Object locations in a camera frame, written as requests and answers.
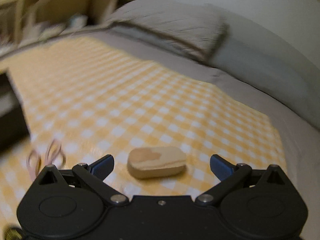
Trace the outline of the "oval wooden box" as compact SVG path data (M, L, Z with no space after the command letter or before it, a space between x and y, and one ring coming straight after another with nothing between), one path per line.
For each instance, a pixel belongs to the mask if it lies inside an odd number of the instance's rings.
M186 163L186 154L177 147L141 147L129 153L127 170L137 179L161 178L183 172Z

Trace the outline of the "black cardboard box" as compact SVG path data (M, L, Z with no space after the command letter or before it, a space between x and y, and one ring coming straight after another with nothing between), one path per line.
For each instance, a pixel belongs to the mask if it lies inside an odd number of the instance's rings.
M6 72L1 73L1 152L29 136L23 109Z

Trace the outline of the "pink mini handheld fan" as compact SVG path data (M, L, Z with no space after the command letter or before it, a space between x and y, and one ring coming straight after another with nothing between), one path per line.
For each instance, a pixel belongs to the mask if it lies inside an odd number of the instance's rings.
M66 164L66 155L62 149L62 144L56 139L49 144L43 158L35 149L29 153L26 159L26 167L31 181L34 181L40 174L42 165L54 164L57 164L57 168L63 168Z

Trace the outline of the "yellow white checkered mat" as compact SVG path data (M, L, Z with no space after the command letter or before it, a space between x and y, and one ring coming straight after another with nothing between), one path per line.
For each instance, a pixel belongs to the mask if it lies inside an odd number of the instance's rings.
M22 101L30 137L1 155L1 227L17 222L31 185L26 159L56 140L66 168L115 159L106 182L135 194L197 196L217 184L209 159L264 169L286 168L278 131L268 116L233 100L215 85L169 70L93 37L65 38L1 60ZM174 178L141 181L126 168L139 147L175 146L187 156Z

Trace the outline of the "grey pillow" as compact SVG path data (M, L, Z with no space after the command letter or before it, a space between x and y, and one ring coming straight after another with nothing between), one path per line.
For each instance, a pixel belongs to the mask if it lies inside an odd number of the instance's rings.
M113 12L107 23L151 33L200 62L208 61L228 35L227 21L217 9L173 0L134 0Z

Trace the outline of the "wooden bedside shelf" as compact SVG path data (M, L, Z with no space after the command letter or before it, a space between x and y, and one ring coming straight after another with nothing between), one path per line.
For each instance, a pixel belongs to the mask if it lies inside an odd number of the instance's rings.
M82 31L105 29L108 17L134 0L1 0L5 52Z

